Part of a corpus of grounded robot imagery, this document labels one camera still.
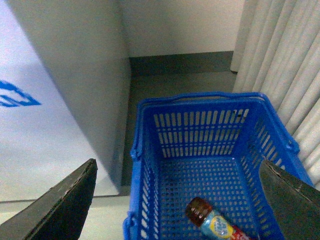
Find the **white wall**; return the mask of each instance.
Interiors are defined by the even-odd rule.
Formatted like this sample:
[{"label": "white wall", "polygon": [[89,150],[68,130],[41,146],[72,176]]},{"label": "white wall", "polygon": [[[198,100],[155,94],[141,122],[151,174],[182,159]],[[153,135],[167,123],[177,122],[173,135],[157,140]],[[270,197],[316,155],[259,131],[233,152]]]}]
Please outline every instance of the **white wall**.
[{"label": "white wall", "polygon": [[233,51],[245,0],[120,0],[130,57]]},{"label": "white wall", "polygon": [[[117,194],[115,187],[121,185],[130,87],[128,48],[118,1],[7,2],[92,147],[92,157],[99,158],[98,175],[108,173],[97,181],[96,193]],[[75,138],[68,131],[66,135],[66,142]],[[70,155],[69,151],[66,147],[64,155]],[[83,156],[77,167],[87,159]],[[58,164],[54,170],[63,170],[65,166]]]}]

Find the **plastic bottle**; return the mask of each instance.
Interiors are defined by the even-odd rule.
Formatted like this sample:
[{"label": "plastic bottle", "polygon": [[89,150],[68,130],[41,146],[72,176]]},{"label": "plastic bottle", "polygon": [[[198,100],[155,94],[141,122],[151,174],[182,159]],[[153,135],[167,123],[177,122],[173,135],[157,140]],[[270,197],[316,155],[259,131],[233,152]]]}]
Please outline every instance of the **plastic bottle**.
[{"label": "plastic bottle", "polygon": [[204,199],[195,197],[185,209],[186,216],[213,240],[253,240],[225,218]]}]

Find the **baseboard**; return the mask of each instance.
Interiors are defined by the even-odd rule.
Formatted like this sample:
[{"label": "baseboard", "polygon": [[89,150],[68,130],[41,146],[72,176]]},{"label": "baseboard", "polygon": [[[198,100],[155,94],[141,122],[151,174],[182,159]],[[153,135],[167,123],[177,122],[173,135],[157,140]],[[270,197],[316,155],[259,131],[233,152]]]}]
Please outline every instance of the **baseboard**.
[{"label": "baseboard", "polygon": [[130,57],[131,76],[230,71],[233,51]]}]

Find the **basket handle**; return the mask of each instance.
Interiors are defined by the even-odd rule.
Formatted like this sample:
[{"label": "basket handle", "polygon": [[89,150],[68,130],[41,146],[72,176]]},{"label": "basket handle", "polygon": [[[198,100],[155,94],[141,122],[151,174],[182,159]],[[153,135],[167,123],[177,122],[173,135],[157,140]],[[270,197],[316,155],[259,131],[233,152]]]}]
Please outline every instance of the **basket handle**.
[{"label": "basket handle", "polygon": [[129,211],[128,217],[123,221],[122,229],[123,229],[123,239],[131,240],[130,236],[130,228],[135,225],[134,212]]},{"label": "basket handle", "polygon": [[139,131],[143,118],[143,106],[148,104],[165,104],[172,103],[181,100],[195,100],[201,98],[227,98],[227,99],[240,99],[240,98],[260,98],[263,99],[267,105],[270,105],[271,112],[275,116],[274,123],[279,128],[280,131],[284,133],[287,137],[288,141],[285,142],[285,147],[292,151],[293,153],[298,153],[300,151],[298,143],[294,140],[294,138],[287,132],[285,126],[282,124],[280,118],[278,117],[276,111],[272,107],[272,104],[268,97],[261,92],[242,92],[242,93],[227,93],[222,91],[214,91],[214,92],[194,92],[194,93],[183,93],[179,95],[175,95],[172,97],[155,97],[155,98],[147,98],[140,101],[137,105],[137,117],[136,117],[136,127],[134,132],[134,141],[133,146],[130,151],[130,155],[133,159],[136,159],[141,154],[142,149],[142,141],[139,141],[142,138],[142,132]]}]

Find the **blue logo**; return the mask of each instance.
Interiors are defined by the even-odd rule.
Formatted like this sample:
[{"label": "blue logo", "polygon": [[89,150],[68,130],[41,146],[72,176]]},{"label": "blue logo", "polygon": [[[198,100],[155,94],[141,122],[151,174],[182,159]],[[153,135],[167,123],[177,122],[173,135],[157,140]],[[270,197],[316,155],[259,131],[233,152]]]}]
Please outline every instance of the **blue logo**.
[{"label": "blue logo", "polygon": [[0,107],[13,108],[34,105],[41,105],[41,103],[15,85],[0,80]]}]

